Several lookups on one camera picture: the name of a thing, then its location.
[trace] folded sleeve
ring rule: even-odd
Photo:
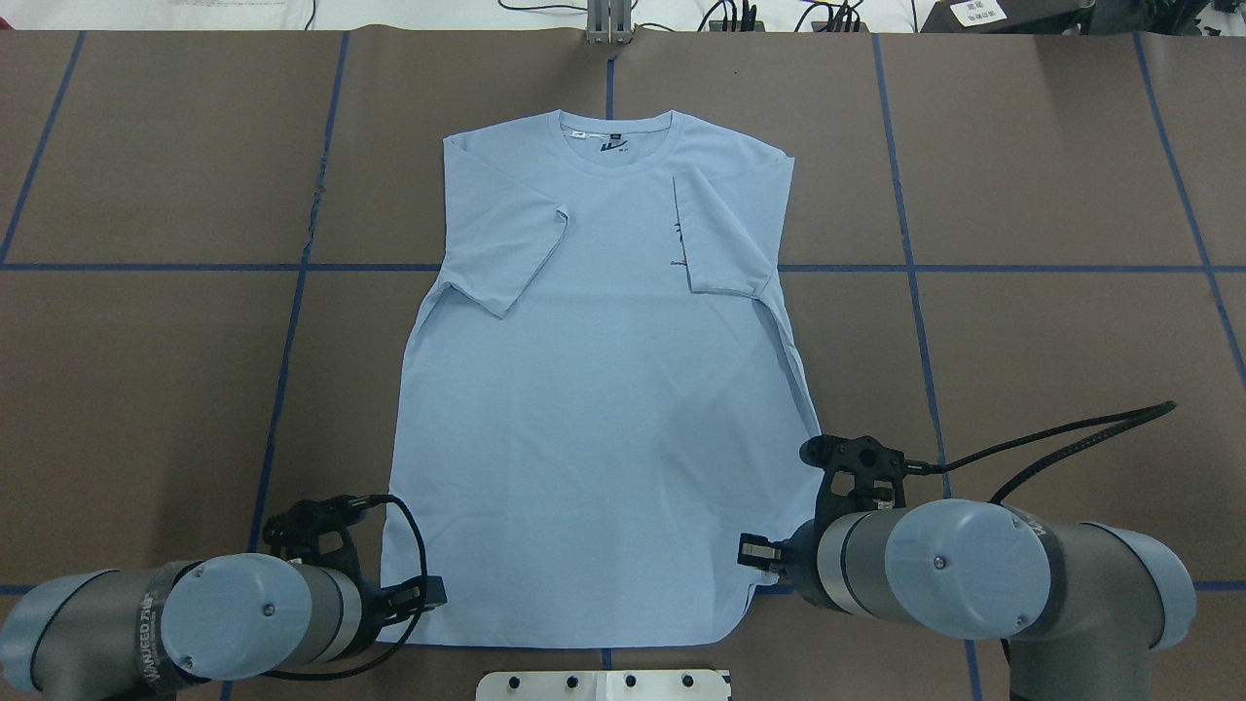
[[[446,256],[441,285],[452,285],[502,318],[562,240],[567,207],[444,142]]]
[[[779,264],[792,158],[705,177],[675,174],[675,208],[693,291],[759,296]]]

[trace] white label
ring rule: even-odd
[[[961,26],[978,26],[999,20],[1007,20],[1008,15],[999,7],[997,0],[969,0],[952,5],[952,14],[956,15]]]

